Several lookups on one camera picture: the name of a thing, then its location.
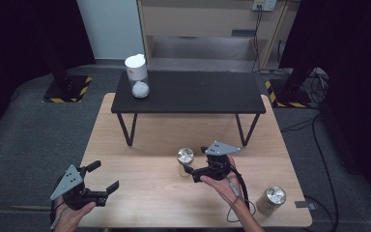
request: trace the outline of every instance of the yellow black hazard tape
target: yellow black hazard tape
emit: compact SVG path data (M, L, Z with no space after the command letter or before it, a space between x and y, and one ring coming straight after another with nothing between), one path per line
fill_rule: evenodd
M272 89L271 83L269 81L266 81L265 86L267 87L268 93L270 94L271 104L273 107L289 107L289 108L310 108L311 107L310 103L302 103L302 102L281 103L276 98L276 95Z
M43 102L55 102L55 103L64 103L64 102L80 102L83 99L83 96L86 94L87 88L89 88L89 84L92 81L92 77L87 77L86 81L80 91L80 94L77 98L50 98L50 99L43 99Z

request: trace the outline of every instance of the white wall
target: white wall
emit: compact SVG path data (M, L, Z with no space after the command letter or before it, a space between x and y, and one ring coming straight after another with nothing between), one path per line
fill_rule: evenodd
M96 59L144 54L135 0L77 0Z

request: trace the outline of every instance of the electrical outlet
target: electrical outlet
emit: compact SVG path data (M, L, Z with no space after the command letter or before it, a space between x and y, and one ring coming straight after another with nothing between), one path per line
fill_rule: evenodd
M275 8L276 0L254 0L252 4L252 11L271 12Z

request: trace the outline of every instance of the black table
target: black table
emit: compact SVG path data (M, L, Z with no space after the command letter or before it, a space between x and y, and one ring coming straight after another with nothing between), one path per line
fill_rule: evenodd
M132 145L138 113L235 114L243 146L248 144L260 114L266 113L254 76L250 72L148 71L150 93L138 99L123 72L111 112L116 113L126 142ZM133 113L130 135L122 113ZM246 138L239 114L255 114Z

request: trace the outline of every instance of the forearm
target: forearm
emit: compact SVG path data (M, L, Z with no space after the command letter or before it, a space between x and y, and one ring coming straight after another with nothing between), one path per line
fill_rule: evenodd
M248 208L246 208L246 205L242 200L237 200L237 202L232 205L232 209L240 220L240 223L243 226L243 230L245 232L264 231L255 217L249 212Z

